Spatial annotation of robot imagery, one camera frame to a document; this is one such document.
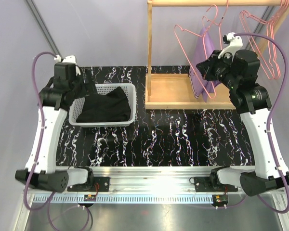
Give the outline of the purple garment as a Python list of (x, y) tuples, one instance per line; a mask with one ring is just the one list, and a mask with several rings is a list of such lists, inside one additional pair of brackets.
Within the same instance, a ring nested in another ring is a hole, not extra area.
[(205, 103), (208, 101), (208, 93), (214, 94), (215, 87), (220, 84), (218, 80), (207, 81), (206, 78), (203, 78), (209, 68), (206, 60), (210, 58), (214, 50), (215, 46), (208, 32), (204, 37), (198, 38), (191, 62), (192, 66), (188, 73), (194, 96), (197, 99), (202, 96)]

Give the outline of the pink hanger with purple garment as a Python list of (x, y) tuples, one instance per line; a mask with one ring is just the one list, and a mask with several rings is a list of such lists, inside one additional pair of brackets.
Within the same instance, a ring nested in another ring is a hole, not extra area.
[(226, 1), (226, 5), (225, 5), (226, 9), (224, 10), (221, 18), (219, 20), (217, 20), (218, 18), (218, 14), (219, 14), (219, 8), (216, 4), (211, 4), (206, 12), (209, 12), (211, 10), (211, 8), (215, 9), (215, 16), (214, 18), (211, 20), (209, 19), (206, 15), (202, 16), (202, 25), (205, 28), (205, 32), (203, 33), (203, 36), (206, 36), (206, 34), (208, 33), (208, 31), (210, 30), (210, 28), (212, 26), (216, 26), (218, 28), (218, 39), (219, 39), (219, 45), (220, 45), (220, 49), (223, 48), (222, 46), (222, 34), (221, 34), (221, 26), (224, 20), (224, 17), (226, 16), (226, 13), (228, 11), (229, 8), (229, 0)]

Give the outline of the pink wire hanger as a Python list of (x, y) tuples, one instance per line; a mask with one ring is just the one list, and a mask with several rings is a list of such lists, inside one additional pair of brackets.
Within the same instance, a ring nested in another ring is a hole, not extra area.
[[(215, 15), (212, 19), (208, 19), (204, 15), (201, 19), (202, 27), (200, 32), (195, 33), (191, 30), (181, 27), (180, 25), (174, 26), (174, 34), (177, 38), (180, 48), (190, 66), (188, 76), (191, 82), (193, 95), (195, 98), (202, 98), (205, 103), (209, 99), (214, 99), (216, 97), (215, 87), (219, 84), (218, 81), (208, 81), (204, 80), (200, 71), (197, 69), (196, 65), (207, 60), (215, 49), (214, 43), (210, 36), (209, 30), (212, 25), (215, 25), (216, 18), (218, 16), (218, 7), (214, 4), (211, 5), (207, 11), (215, 10)], [(180, 37), (178, 36), (178, 31), (189, 33), (197, 38), (195, 51), (193, 52), (193, 57), (190, 58), (185, 50), (183, 44), (181, 43)]]

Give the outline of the black trousers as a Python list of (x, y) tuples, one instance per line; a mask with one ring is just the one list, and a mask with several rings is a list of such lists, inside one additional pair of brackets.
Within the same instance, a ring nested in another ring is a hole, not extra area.
[(85, 98), (82, 112), (76, 121), (78, 123), (128, 121), (131, 108), (122, 88), (117, 87), (106, 95), (100, 95), (95, 85), (93, 82), (85, 83), (82, 80), (80, 86), (73, 90), (71, 105), (75, 99)]

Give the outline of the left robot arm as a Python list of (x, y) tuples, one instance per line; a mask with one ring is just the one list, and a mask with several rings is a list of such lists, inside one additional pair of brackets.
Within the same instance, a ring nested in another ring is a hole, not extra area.
[(15, 173), (15, 179), (25, 189), (56, 193), (76, 186), (84, 191), (93, 189), (94, 175), (88, 167), (56, 168), (62, 125), (73, 101), (84, 92), (84, 81), (75, 60), (64, 59), (54, 65), (54, 76), (39, 92), (39, 120), (31, 154), (25, 168)]

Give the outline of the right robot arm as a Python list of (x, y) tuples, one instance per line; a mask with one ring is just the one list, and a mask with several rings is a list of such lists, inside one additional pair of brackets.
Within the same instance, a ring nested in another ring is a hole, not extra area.
[(289, 169), (281, 156), (273, 123), (268, 122), (272, 104), (268, 91), (256, 80), (260, 60), (255, 52), (238, 50), (211, 56), (197, 64), (205, 80), (217, 80), (229, 89), (229, 98), (247, 130), (253, 151), (255, 170), (245, 172), (231, 167), (212, 170), (209, 185), (221, 190), (225, 185), (242, 188), (248, 196), (289, 185)]

